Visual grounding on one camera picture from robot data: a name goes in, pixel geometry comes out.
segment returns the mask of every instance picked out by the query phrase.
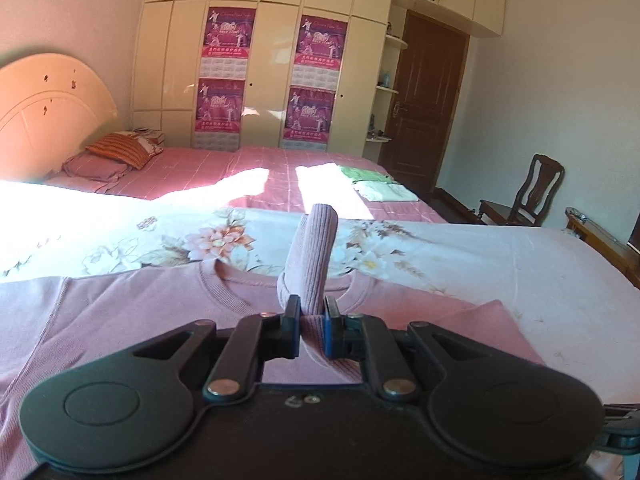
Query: metal screw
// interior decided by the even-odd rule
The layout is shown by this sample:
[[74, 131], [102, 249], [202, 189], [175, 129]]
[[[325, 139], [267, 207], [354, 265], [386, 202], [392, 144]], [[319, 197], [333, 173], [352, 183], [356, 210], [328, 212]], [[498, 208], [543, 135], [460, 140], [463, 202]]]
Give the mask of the metal screw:
[[284, 401], [285, 406], [289, 406], [290, 408], [301, 408], [302, 407], [302, 399], [296, 396], [291, 396], [289, 399]]
[[308, 395], [304, 399], [307, 404], [318, 404], [321, 400], [317, 395]]
[[207, 386], [210, 394], [218, 397], [228, 397], [240, 391], [240, 384], [232, 379], [217, 379]]
[[382, 387], [385, 393], [393, 396], [408, 395], [415, 391], [415, 384], [407, 379], [391, 379]]

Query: orange striped pillow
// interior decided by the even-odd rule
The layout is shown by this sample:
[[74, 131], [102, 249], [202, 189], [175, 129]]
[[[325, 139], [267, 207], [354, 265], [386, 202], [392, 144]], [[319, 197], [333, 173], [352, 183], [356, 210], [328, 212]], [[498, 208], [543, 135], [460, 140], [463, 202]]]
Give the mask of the orange striped pillow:
[[85, 147], [88, 152], [121, 160], [137, 170], [144, 168], [151, 159], [137, 139], [123, 134], [109, 134]]

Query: pillow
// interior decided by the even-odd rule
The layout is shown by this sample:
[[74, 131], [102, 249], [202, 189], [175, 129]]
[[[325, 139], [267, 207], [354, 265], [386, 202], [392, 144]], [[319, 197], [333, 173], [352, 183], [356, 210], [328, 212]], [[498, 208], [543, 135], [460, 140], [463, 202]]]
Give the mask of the pillow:
[[62, 170], [71, 177], [78, 176], [98, 182], [117, 182], [120, 177], [131, 171], [131, 166], [85, 151], [68, 159], [62, 165]]
[[126, 162], [137, 170], [144, 168], [151, 154], [139, 139], [124, 134], [109, 134], [85, 147], [88, 152]]

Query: floral bedspread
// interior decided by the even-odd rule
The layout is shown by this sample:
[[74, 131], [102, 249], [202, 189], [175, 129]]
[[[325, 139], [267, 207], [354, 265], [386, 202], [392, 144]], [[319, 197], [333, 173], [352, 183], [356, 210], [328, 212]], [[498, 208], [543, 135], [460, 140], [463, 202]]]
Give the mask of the floral bedspread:
[[[119, 218], [99, 232], [67, 232], [32, 245], [31, 251], [22, 248], [12, 265], [0, 269], [0, 281], [95, 276], [212, 258], [240, 270], [277, 276], [300, 221], [299, 214], [253, 208], [184, 211], [147, 204], [126, 221]], [[390, 274], [424, 279], [425, 273], [405, 257], [402, 244], [408, 242], [429, 243], [400, 222], [341, 221], [329, 275], [359, 269], [381, 279]]]
[[[30, 184], [0, 182], [0, 197], [0, 282], [204, 258], [276, 276], [300, 221], [298, 213]], [[582, 379], [605, 402], [640, 402], [640, 291], [574, 237], [543, 228], [340, 220], [329, 275], [353, 269], [476, 304], [500, 300], [548, 365]]]

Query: white folded cloth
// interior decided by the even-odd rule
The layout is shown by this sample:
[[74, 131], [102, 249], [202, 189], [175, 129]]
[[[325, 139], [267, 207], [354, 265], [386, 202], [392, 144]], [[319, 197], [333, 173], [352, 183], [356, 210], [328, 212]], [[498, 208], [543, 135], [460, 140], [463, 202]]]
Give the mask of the white folded cloth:
[[362, 180], [353, 184], [353, 189], [369, 202], [418, 202], [418, 197], [400, 184]]

